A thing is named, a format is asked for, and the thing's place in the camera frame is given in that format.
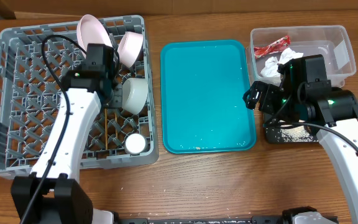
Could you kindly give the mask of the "red snack wrapper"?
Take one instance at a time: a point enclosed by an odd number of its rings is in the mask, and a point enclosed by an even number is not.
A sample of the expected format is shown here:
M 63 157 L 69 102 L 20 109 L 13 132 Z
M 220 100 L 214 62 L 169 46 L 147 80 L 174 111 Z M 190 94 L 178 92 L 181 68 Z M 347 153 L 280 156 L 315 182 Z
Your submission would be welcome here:
M 255 58 L 261 58 L 268 54 L 274 54 L 282 52 L 291 44 L 290 36 L 286 35 L 281 39 L 278 39 L 265 47 L 254 47 Z

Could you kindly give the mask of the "white napkin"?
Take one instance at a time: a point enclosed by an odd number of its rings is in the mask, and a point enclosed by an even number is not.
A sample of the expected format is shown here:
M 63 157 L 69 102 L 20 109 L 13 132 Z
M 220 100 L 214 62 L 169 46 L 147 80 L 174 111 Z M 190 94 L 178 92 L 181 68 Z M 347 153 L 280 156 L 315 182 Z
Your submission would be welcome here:
M 270 57 L 265 61 L 265 67 L 261 70 L 260 74 L 262 77 L 272 78 L 272 77 L 279 77 L 280 73 L 278 72 L 278 65 L 279 64 L 286 64 L 291 59 L 301 58 L 303 53 L 295 52 L 291 48 L 285 49 L 280 58 Z

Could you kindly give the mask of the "teal plastic serving tray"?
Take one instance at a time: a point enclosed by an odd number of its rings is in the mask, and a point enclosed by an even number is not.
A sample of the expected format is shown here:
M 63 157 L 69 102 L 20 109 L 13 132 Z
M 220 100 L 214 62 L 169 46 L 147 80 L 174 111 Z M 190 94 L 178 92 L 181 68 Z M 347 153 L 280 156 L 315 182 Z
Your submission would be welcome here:
M 162 136 L 174 154 L 246 151 L 257 140 L 245 48 L 236 40 L 175 42 L 160 54 Z

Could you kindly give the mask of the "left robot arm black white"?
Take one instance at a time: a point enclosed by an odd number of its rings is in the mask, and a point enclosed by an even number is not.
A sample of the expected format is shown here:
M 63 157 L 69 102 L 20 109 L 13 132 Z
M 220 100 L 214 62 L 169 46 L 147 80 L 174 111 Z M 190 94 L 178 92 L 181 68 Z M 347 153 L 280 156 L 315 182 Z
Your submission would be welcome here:
M 21 223 L 117 223 L 98 210 L 79 184 L 80 161 L 92 124 L 112 98 L 114 49 L 88 44 L 85 60 L 62 77 L 62 97 L 47 145 L 27 177 L 15 177 L 11 196 Z

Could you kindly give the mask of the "clear plastic waste bin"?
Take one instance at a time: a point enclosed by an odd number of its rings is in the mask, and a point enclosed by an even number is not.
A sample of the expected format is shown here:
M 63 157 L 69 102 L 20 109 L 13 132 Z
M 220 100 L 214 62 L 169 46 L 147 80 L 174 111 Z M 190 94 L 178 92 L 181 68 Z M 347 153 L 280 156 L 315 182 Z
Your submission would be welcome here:
M 278 86 L 280 77 L 261 75 L 265 62 L 270 57 L 279 58 L 280 52 L 255 58 L 254 49 L 265 47 L 284 36 L 289 36 L 289 48 L 304 56 L 324 57 L 326 74 L 332 86 L 342 87 L 345 79 L 356 73 L 356 62 L 349 36 L 343 26 L 295 26 L 256 28 L 250 33 L 250 44 L 246 48 L 249 81 L 262 81 Z

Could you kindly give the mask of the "large pink round plate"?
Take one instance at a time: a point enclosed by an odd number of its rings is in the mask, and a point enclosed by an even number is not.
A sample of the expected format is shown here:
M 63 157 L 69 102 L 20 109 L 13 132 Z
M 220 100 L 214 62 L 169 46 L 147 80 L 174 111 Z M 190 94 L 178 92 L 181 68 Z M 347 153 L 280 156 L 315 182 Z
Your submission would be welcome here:
M 88 44 L 104 44 L 112 47 L 108 32 L 100 21 L 91 14 L 84 15 L 76 27 L 78 44 L 87 50 Z

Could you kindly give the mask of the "pile of white rice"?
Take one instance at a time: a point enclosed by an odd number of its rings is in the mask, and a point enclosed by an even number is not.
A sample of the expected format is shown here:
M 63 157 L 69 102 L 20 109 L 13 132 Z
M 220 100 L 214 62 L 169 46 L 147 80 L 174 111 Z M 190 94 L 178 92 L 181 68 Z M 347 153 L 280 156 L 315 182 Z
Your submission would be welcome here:
M 310 134 L 304 126 L 293 129 L 265 128 L 265 137 L 271 144 L 318 141 L 317 137 Z

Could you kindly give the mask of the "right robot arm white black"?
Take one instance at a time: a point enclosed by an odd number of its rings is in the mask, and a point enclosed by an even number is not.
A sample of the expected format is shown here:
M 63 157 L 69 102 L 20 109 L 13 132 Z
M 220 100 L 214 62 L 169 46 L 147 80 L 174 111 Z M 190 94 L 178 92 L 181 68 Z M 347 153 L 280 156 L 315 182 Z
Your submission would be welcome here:
M 291 59 L 278 65 L 281 83 L 255 81 L 244 93 L 250 110 L 269 114 L 265 128 L 307 127 L 334 166 L 352 222 L 358 223 L 358 100 L 333 87 L 322 55 Z

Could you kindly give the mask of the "grey bowl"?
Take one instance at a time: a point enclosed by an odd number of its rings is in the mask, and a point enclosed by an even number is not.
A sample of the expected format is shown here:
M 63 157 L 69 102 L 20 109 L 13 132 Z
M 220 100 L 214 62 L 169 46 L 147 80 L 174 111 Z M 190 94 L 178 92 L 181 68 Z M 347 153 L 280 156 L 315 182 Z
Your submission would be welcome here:
M 144 107 L 149 92 L 145 78 L 128 78 L 122 84 L 122 108 L 132 114 L 138 114 Z

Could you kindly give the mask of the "grey plastic dishwasher rack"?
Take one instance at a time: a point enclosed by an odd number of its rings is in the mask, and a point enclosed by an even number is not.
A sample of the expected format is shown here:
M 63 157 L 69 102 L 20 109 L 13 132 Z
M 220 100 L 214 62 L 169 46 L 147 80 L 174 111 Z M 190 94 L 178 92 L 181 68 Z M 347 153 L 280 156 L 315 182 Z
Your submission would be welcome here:
M 0 33 L 0 177 L 27 176 L 37 162 L 60 106 L 54 76 L 62 76 L 83 60 L 75 45 L 77 22 L 13 27 Z M 114 112 L 118 139 L 115 138 Z M 159 157 L 152 95 L 138 114 L 108 109 L 108 149 L 104 115 L 92 124 L 81 169 L 112 169 L 152 164 Z M 147 140 L 140 154 L 127 154 L 124 143 L 138 133 Z

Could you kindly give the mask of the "small pink bowl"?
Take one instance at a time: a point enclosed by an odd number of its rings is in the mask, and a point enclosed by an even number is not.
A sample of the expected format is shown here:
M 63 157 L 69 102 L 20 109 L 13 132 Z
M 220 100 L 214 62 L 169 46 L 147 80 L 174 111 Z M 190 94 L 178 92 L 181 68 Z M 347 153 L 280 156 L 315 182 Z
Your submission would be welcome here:
M 143 41 L 144 36 L 135 32 L 126 32 L 122 37 L 117 52 L 120 62 L 127 68 L 131 68 L 135 64 L 142 50 Z

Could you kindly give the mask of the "cardboard panel backdrop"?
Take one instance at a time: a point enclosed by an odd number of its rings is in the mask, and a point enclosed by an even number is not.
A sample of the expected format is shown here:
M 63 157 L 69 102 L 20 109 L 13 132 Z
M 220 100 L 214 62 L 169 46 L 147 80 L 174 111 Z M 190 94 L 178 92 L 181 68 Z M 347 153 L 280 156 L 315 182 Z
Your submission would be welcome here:
M 0 0 L 0 15 L 182 15 L 237 12 L 358 10 L 358 0 Z

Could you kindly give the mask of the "black waste tray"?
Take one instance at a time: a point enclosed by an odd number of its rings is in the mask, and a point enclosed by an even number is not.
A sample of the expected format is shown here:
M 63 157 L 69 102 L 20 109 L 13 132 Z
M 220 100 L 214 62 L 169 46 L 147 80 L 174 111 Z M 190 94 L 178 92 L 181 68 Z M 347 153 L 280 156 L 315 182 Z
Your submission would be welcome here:
M 283 91 L 268 85 L 260 97 L 259 110 L 264 113 L 264 129 L 272 144 L 316 142 L 317 126 L 334 124 L 336 110 L 332 93 L 340 88 L 331 86 L 298 85 Z

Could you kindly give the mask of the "white cup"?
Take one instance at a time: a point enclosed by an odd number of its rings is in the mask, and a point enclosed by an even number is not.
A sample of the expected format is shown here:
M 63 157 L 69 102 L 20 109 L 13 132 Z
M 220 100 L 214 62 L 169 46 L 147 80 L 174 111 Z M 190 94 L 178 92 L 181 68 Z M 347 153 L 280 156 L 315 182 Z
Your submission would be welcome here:
M 127 154 L 140 154 L 147 149 L 147 140 L 143 135 L 134 133 L 127 137 L 124 143 L 124 150 Z

